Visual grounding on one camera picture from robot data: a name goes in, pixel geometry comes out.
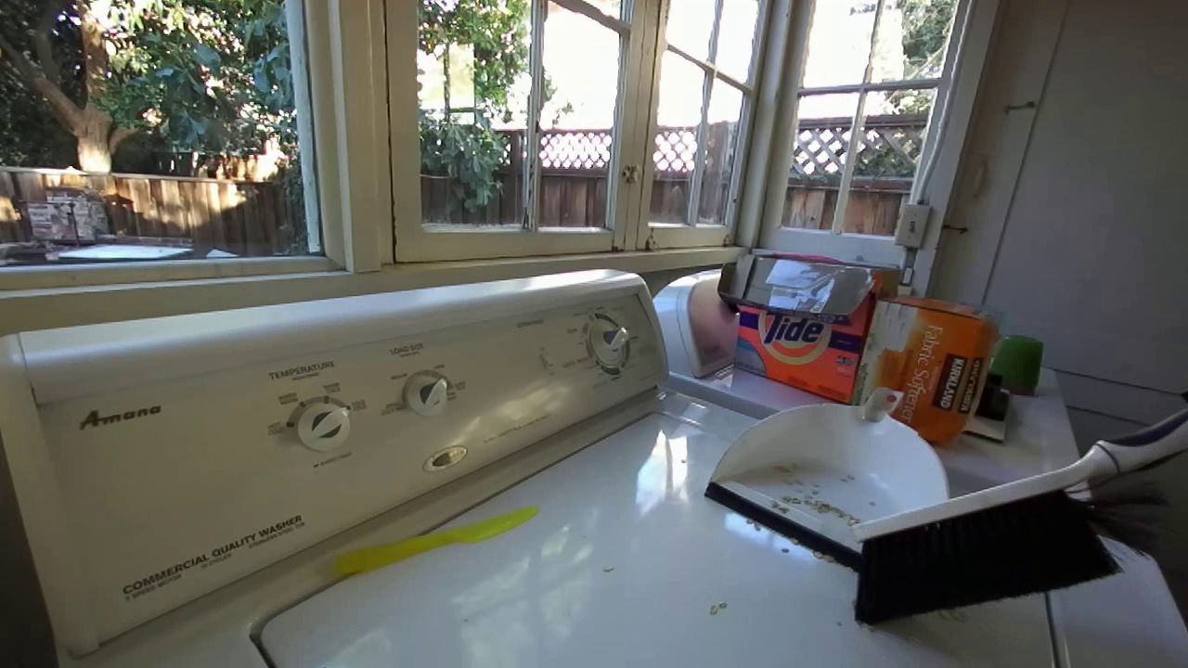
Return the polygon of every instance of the white washing machine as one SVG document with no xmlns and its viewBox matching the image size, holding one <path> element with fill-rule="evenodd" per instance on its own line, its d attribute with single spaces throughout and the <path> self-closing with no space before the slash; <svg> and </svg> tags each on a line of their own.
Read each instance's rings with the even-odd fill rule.
<svg viewBox="0 0 1188 668">
<path fill-rule="evenodd" d="M 1039 594 L 856 624 L 856 571 L 701 498 L 755 416 L 660 385 L 650 290 L 580 270 L 15 335 L 0 438 L 61 665 L 1070 657 Z"/>
</svg>

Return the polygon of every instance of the detergent box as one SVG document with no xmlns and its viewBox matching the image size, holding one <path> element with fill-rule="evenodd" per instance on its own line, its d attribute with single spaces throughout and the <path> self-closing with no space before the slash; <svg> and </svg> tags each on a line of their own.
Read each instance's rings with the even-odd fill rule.
<svg viewBox="0 0 1188 668">
<path fill-rule="evenodd" d="M 977 414 L 994 328 L 940 300 L 879 300 L 863 352 L 863 389 L 904 389 L 897 420 L 931 445 L 953 445 Z"/>
<path fill-rule="evenodd" d="M 867 335 L 892 275 L 833 259 L 765 259 L 736 307 L 736 363 L 774 383 L 859 403 Z"/>
</svg>

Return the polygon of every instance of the dustpan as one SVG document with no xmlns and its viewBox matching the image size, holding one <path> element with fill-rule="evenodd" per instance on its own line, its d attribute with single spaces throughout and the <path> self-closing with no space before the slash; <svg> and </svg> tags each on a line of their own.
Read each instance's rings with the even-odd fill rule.
<svg viewBox="0 0 1188 668">
<path fill-rule="evenodd" d="M 931 445 L 856 406 L 798 406 L 743 430 L 717 461 L 705 498 L 859 570 L 859 523 L 950 498 Z"/>
</svg>

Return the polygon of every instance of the white wall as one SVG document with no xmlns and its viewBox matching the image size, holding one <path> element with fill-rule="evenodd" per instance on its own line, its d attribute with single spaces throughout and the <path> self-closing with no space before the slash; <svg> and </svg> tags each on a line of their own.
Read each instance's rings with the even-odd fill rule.
<svg viewBox="0 0 1188 668">
<path fill-rule="evenodd" d="M 1039 335 L 1090 441 L 1188 389 L 1188 3 L 1004 10 L 931 294 Z"/>
</svg>

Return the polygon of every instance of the dial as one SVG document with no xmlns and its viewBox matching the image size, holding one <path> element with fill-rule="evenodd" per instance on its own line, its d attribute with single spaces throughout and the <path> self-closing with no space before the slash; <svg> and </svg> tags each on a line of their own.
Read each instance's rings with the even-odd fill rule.
<svg viewBox="0 0 1188 668">
<path fill-rule="evenodd" d="M 304 450 L 340 450 L 348 438 L 348 410 L 335 403 L 310 403 L 296 410 L 294 430 Z"/>
<path fill-rule="evenodd" d="M 414 375 L 404 385 L 404 406 L 415 416 L 445 416 L 451 410 L 451 378 L 445 375 Z"/>
<path fill-rule="evenodd" d="M 633 356 L 633 332 L 621 328 L 618 318 L 592 318 L 586 325 L 586 347 L 592 347 L 592 356 L 601 373 L 618 375 L 629 368 L 629 356 Z"/>
</svg>

